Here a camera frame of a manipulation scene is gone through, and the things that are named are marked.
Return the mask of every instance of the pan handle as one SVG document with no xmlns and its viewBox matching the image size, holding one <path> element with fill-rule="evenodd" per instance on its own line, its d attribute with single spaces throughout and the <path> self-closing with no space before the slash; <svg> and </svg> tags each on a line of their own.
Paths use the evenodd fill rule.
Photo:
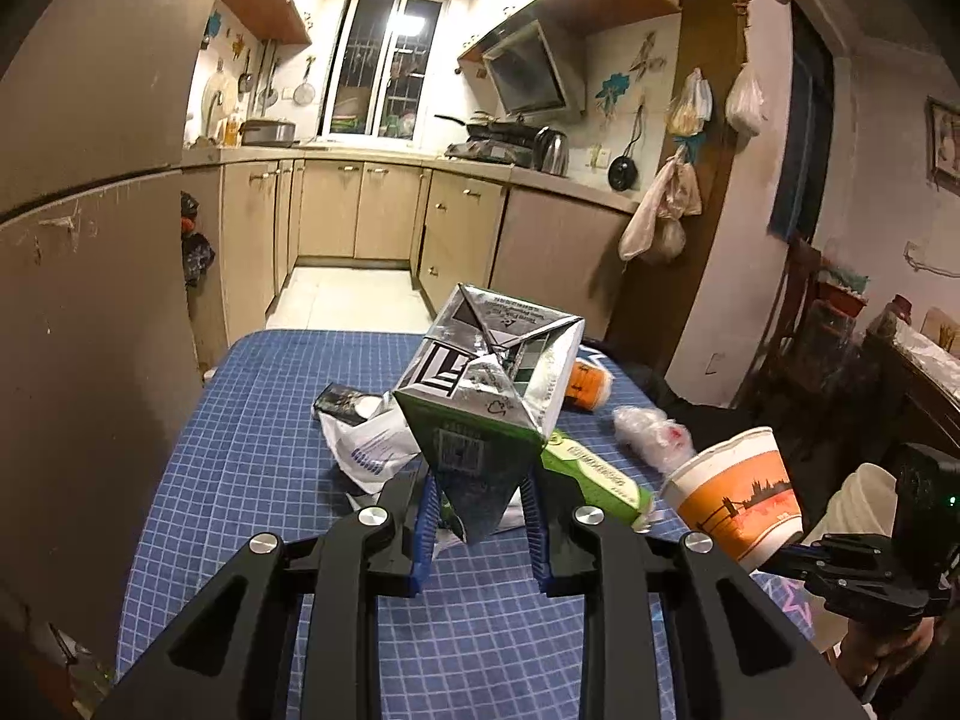
<svg viewBox="0 0 960 720">
<path fill-rule="evenodd" d="M 455 117 L 455 116 L 448 116 L 447 114 L 443 114 L 443 113 L 435 113 L 435 114 L 433 115 L 433 118 L 434 118 L 434 119 L 445 119 L 445 120 L 448 121 L 448 122 L 454 122 L 455 124 L 459 124 L 460 127 L 466 127 L 466 126 L 467 126 L 467 123 L 466 123 L 463 119 L 457 119 L 457 117 Z"/>
</svg>

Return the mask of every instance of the metal screw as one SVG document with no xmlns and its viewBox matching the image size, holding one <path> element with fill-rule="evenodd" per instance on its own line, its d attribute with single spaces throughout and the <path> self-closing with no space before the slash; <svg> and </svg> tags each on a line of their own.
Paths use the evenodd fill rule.
<svg viewBox="0 0 960 720">
<path fill-rule="evenodd" d="M 250 539 L 250 551 L 256 555 L 269 555 L 277 549 L 277 537 L 272 533 L 258 533 Z"/>
<path fill-rule="evenodd" d="M 713 539 L 706 533 L 688 533 L 683 537 L 683 546 L 688 548 L 690 552 L 698 552 L 701 555 L 706 555 L 707 552 L 713 549 Z"/>
<path fill-rule="evenodd" d="M 368 525 L 371 528 L 382 525 L 387 521 L 387 517 L 390 517 L 390 514 L 387 514 L 387 509 L 381 509 L 379 506 L 368 506 L 360 514 L 357 514 L 361 524 Z"/>
<path fill-rule="evenodd" d="M 603 522 L 603 509 L 596 506 L 581 506 L 573 517 L 584 525 L 599 525 Z"/>
</svg>

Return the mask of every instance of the green toothpaste box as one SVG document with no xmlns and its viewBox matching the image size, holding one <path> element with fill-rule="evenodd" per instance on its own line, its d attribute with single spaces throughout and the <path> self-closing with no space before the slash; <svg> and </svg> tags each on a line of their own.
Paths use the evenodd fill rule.
<svg viewBox="0 0 960 720">
<path fill-rule="evenodd" d="M 467 543 L 539 461 L 583 333 L 580 317 L 460 284 L 395 387 Z"/>
<path fill-rule="evenodd" d="M 573 477 L 584 502 L 640 528 L 654 507 L 654 494 L 563 431 L 555 430 L 541 454 L 544 468 Z"/>
</svg>

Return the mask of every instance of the window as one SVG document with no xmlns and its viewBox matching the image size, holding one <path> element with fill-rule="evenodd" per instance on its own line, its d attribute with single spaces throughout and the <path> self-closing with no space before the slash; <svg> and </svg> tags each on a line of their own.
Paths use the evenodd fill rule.
<svg viewBox="0 0 960 720">
<path fill-rule="evenodd" d="M 412 141 L 442 0 L 350 0 L 320 135 Z"/>
<path fill-rule="evenodd" d="M 833 133 L 833 56 L 793 4 L 793 81 L 784 166 L 768 230 L 785 241 L 813 238 L 827 180 Z"/>
</svg>

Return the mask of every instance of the orange paper cup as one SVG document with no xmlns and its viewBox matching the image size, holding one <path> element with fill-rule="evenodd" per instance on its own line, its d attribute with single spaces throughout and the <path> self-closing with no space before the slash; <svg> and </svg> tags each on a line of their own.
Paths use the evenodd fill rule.
<svg viewBox="0 0 960 720">
<path fill-rule="evenodd" d="M 754 428 L 704 450 L 664 482 L 661 497 L 752 571 L 803 533 L 800 505 L 773 431 Z"/>
<path fill-rule="evenodd" d="M 613 384 L 613 374 L 606 368 L 578 359 L 573 364 L 573 370 L 570 371 L 565 400 L 592 412 L 603 406 L 610 398 L 611 384 Z"/>
</svg>

